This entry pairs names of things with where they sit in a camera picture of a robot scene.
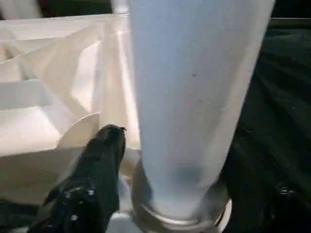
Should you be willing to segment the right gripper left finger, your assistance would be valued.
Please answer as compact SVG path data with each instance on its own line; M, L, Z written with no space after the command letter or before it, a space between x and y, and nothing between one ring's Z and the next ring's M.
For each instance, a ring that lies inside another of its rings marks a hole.
M104 233L119 210L124 127L108 124L86 144L69 175L47 195L30 233Z

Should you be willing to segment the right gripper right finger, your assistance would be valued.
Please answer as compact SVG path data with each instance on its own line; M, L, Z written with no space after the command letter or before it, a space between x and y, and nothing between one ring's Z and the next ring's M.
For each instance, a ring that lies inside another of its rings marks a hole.
M309 233L311 209L270 155L232 146L225 162L232 200L226 233Z

